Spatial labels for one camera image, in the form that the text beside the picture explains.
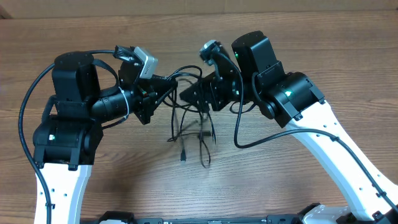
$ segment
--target green led light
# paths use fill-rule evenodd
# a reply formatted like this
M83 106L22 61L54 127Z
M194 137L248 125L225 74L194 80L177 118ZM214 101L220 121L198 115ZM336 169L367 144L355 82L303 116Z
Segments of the green led light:
M292 92L287 90L287 91L285 92L285 94L286 94L286 96L291 96Z

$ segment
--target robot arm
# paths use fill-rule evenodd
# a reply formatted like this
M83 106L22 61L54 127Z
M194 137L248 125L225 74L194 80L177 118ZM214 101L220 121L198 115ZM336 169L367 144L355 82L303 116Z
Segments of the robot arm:
M260 31L236 39L232 48L241 73L221 43L213 40L202 48L200 55L208 65L215 65L216 71L197 85L204 91L205 102L209 102L215 111L222 110L230 101L243 104L253 101L264 116L275 119L281 128L286 127L290 133L296 131L294 137L320 161L343 193L349 208L319 209L319 213L306 217L307 223L320 223L319 216L325 213L330 223L336 223L337 218L350 211L358 221L370 222L392 213L392 207L397 210L398 186L382 175L347 135L323 93L309 77L300 72L285 74L269 39ZM208 110L208 105L201 103L199 98L189 97L198 88L193 85L183 91L180 97ZM235 145L247 148L274 138L277 137L245 146L239 145L235 138ZM352 153L340 142L345 143Z
M395 223L398 186L383 176L355 145L317 86L300 72L285 74L262 32L246 34L235 40L232 47L241 71L221 43L211 40L201 49L200 57L214 65L215 71L181 92L181 99L203 112L210 110L209 105L213 111L222 110L231 101L240 101L241 111L243 104L254 102L264 116L275 119L288 131L242 146L237 140L237 122L235 145L247 148L293 134L320 161L349 205L313 205L297 215L269 215L232 223ZM49 116L50 110L45 110L42 124L34 134L34 161L50 191L52 223L79 223L85 187L103 129L123 122L130 113L143 124L149 123L156 107L177 86L175 79L153 75L157 59L139 47L116 47L114 56L123 63L118 77L111 70L117 82L107 90L100 90L94 65L110 69L91 54L74 52L55 60L52 76L56 96L49 99L48 105L55 105L58 113ZM123 116L114 124L101 126ZM46 222L48 207L38 177L35 223ZM107 212L96 223L141 222L152 224L119 212ZM161 219L154 223L159 222L168 224Z
M80 222L81 203L103 130L134 113L142 124L177 87L175 79L153 75L157 59L139 47L116 46L115 58L123 61L119 76L89 52L71 52L55 59L52 71L56 95L50 97L35 130L34 161L51 196L52 222ZM100 90L96 66L110 71L115 86ZM52 106L56 115L49 115ZM120 118L113 124L101 124ZM45 191L37 178L35 223L47 221Z

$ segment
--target wood grain surface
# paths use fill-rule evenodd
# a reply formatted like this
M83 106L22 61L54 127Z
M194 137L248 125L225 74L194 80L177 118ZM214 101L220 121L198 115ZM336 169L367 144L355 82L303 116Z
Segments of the wood grain surface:
M398 0L0 0L14 19L395 10Z
M365 155L398 183L398 12L296 12L207 16L91 17L0 21L0 223L32 223L34 172L22 151L17 115L26 90L54 58L74 50L138 45L159 59L156 74L199 65L200 47L210 39L228 46L247 32L261 30L286 72L306 73L324 92L340 123ZM115 69L120 62L101 56ZM99 73L102 87L112 76ZM30 150L47 98L50 75L33 92L24 131ZM312 202L345 205L318 161L293 137L238 150L233 144L236 116L213 113L218 136L209 169L200 165L198 141L170 143L171 109L161 106L151 124L134 116L105 131L96 153L81 215L107 210L137 217L260 217L296 213ZM187 122L194 121L194 114ZM249 143L282 131L258 109L243 115L239 141Z

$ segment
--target white arm segment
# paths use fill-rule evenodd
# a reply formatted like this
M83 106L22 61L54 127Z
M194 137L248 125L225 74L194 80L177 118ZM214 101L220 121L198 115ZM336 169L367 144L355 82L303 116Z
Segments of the white arm segment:
M70 171L68 164L44 164L40 171L49 187L51 203L55 204L51 224L80 223L81 203L91 169L91 165L81 165L76 171ZM37 176L36 179L37 204L34 224L44 224L47 221L45 195Z
M341 127L327 102L322 105L319 102L315 103L302 111L302 116L303 118L299 121L292 119L286 129L313 128L338 136L357 155L392 202L398 204L398 186L382 175L363 154ZM385 214L391 210L390 205L382 197L376 195L377 191L372 187L372 183L347 150L338 142L333 142L328 136L315 133L298 133L294 134L294 137L319 160L340 189L351 212L358 220L374 220L372 214L375 212L380 211Z

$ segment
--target wooden table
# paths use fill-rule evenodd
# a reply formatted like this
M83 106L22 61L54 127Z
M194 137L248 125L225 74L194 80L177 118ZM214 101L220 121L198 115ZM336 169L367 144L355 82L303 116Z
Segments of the wooden table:
M220 40L231 53L232 41L254 30L270 38L286 72L311 77L358 146L398 183L398 11L1 20L0 222L33 222L35 175L21 148L17 115L26 90L56 56L138 45L158 57L159 75L188 64L209 74L213 68L198 57L206 41ZM110 56L101 58L115 69L120 65ZM112 84L111 75L99 74L102 87ZM24 131L31 152L32 133L53 93L47 75L27 105ZM181 164L179 142L166 142L170 117L171 109L161 106L151 124L143 126L131 116L105 131L83 218L107 210L137 217L259 217L295 213L312 202L346 204L318 161L293 137L236 149L236 117L227 108L213 113L218 143L210 147L211 167L201 167L196 138L185 141L188 160ZM190 114L187 119L197 118ZM239 140L249 143L279 131L256 109L243 116Z

